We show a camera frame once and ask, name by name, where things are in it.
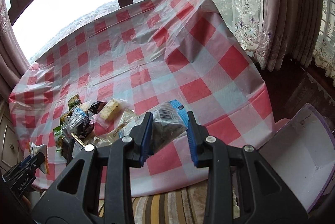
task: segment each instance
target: wooden floor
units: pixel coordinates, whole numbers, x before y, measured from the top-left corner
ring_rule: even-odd
[[[289,57],[285,57],[279,71],[256,67],[268,89],[275,121],[291,119],[305,103],[310,103],[335,124],[335,88],[330,85],[331,78],[323,77],[322,69],[310,65],[305,71]]]

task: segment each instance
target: brown striped upholstery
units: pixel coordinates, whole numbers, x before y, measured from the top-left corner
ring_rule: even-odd
[[[132,198],[135,224],[202,224],[207,196],[207,181],[168,193]],[[103,201],[99,201],[103,216]],[[234,218],[239,208],[234,202]]]

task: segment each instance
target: silver bolt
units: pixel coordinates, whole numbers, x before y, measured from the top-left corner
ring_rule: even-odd
[[[252,145],[246,145],[246,146],[244,147],[244,150],[245,150],[246,152],[253,152],[253,151],[254,151],[254,147],[253,147]]]
[[[122,142],[124,143],[130,143],[133,140],[133,138],[131,138],[131,136],[124,136],[122,138]]]
[[[93,149],[94,149],[94,145],[92,145],[92,144],[85,145],[85,147],[84,147],[84,150],[87,151],[87,152],[90,152]]]
[[[216,141],[216,138],[214,136],[207,136],[206,142],[207,143],[214,143]]]

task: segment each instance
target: white cabinet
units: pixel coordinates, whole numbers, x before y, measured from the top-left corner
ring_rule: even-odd
[[[14,127],[9,114],[9,106],[4,100],[0,103],[0,167],[1,172],[23,160]]]

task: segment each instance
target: pink curtain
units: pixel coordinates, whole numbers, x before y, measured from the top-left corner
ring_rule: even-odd
[[[308,66],[321,20],[322,0],[264,0],[255,58],[261,69],[279,70],[285,54]]]
[[[0,0],[0,95],[7,102],[11,91],[29,66],[13,33],[5,0]]]

